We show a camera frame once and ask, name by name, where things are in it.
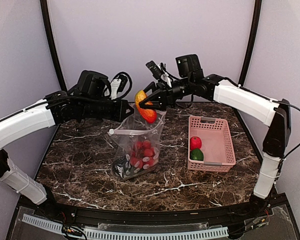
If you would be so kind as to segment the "dark purple eggplant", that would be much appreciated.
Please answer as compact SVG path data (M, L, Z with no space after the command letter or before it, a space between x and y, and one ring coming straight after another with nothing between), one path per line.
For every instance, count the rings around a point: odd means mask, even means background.
M112 175L118 179L127 180L131 174L131 165L126 156L117 158L111 165Z

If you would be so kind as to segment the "pink perforated plastic basket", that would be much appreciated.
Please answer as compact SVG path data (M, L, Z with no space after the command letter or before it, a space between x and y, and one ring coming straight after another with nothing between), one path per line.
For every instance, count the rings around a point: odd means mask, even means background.
M189 170L227 173L235 166L235 151L226 119L191 115L188 118L188 147L192 137L201 140L203 159L191 159L191 150L188 149Z

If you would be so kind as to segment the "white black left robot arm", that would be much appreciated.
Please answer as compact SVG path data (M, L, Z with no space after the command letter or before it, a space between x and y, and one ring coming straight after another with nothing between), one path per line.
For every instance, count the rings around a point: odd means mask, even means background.
M34 104L0 119L0 181L27 197L50 218L57 218L60 206L49 188L20 170L4 150L5 146L42 129L71 120L106 119L122 122L134 113L124 98L133 81L126 72L113 80L102 73L84 70L69 90L46 95Z

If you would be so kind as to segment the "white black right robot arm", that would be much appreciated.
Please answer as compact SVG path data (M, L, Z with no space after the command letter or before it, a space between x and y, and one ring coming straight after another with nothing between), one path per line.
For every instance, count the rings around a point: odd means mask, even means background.
M230 78L217 74L204 76L199 58L189 54L175 59L179 78L167 73L166 67L154 61L146 63L157 82L151 82L145 92L152 91L139 103L142 109L164 111L173 107L176 100L194 95L211 102L228 105L244 112L268 126L262 143L262 163L253 196L245 205L245 213L256 217L265 208L266 199L279 176L285 159L285 151L291 134L291 111L285 99L273 98L255 93L234 83Z

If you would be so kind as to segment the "clear zip top bag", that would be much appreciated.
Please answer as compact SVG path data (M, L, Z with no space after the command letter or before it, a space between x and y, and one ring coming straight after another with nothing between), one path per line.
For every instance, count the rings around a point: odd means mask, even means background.
M118 180L128 180L153 171L160 155L160 138L166 112L157 111L154 123L148 123L133 104L134 114L108 135L118 146L111 173Z

